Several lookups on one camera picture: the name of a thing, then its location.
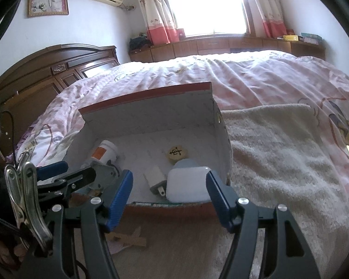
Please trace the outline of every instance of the pink curtain hem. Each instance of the pink curtain hem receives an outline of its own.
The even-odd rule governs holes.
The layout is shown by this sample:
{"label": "pink curtain hem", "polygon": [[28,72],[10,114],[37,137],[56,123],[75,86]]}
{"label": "pink curtain hem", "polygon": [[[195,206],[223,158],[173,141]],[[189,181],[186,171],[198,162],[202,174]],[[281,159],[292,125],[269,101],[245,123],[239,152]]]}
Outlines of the pink curtain hem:
{"label": "pink curtain hem", "polygon": [[268,38],[278,38],[287,34],[287,29],[284,23],[263,22],[263,25]]}
{"label": "pink curtain hem", "polygon": [[160,26],[147,30],[147,36],[153,45],[169,44],[173,42],[179,42],[177,30],[174,28],[166,28]]}

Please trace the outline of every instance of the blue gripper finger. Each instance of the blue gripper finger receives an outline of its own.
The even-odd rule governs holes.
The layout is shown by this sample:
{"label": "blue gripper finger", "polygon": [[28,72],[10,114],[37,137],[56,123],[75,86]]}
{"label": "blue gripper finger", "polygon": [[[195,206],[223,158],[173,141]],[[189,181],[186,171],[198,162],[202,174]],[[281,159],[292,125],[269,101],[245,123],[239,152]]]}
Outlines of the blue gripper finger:
{"label": "blue gripper finger", "polygon": [[231,233],[239,223],[239,218],[235,218],[239,196],[221,181],[216,171],[208,172],[205,184],[221,225]]}
{"label": "blue gripper finger", "polygon": [[123,170],[116,183],[108,186],[101,199],[107,217],[100,222],[107,232],[111,232],[120,222],[125,205],[133,187],[133,174],[129,170]]}
{"label": "blue gripper finger", "polygon": [[36,168],[37,180],[46,180],[48,178],[67,172],[68,164],[65,161],[59,161],[48,166],[40,166]]}

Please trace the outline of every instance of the bed frame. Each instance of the bed frame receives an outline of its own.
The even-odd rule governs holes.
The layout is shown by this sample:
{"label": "bed frame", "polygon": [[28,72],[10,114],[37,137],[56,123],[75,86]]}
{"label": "bed frame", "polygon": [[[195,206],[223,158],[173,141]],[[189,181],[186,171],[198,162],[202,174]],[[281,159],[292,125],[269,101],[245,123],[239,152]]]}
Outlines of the bed frame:
{"label": "bed frame", "polygon": [[[14,117],[14,142],[45,111],[63,89],[118,66],[116,47],[85,44],[55,45],[39,50],[0,76],[0,104]],[[8,114],[2,115],[0,149],[8,156],[12,129]]]}

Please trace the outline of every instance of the yellow box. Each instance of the yellow box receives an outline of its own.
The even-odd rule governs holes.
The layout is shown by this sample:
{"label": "yellow box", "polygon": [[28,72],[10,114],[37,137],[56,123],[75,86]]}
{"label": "yellow box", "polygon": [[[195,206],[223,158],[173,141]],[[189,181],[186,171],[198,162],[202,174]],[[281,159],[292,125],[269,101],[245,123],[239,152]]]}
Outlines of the yellow box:
{"label": "yellow box", "polygon": [[283,39],[285,41],[298,41],[299,40],[299,36],[283,36]]}

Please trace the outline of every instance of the bed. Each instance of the bed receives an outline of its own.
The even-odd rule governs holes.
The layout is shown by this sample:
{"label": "bed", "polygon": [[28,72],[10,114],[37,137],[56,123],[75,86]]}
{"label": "bed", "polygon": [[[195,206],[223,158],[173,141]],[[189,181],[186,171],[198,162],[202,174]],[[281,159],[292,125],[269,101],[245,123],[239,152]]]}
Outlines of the bed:
{"label": "bed", "polygon": [[[0,103],[14,115],[17,153],[35,147],[32,162],[44,166],[62,160],[83,127],[78,109],[137,91],[202,81],[212,82],[221,110],[277,104],[311,108],[334,167],[334,184],[346,201],[347,225],[336,223],[327,236],[343,237],[343,249],[323,246],[315,253],[328,256],[320,270],[323,278],[332,278],[349,253],[349,77],[325,61],[267,50],[119,65],[114,46],[58,45],[10,68],[0,78]],[[2,131],[1,150],[9,155],[8,118]]]}

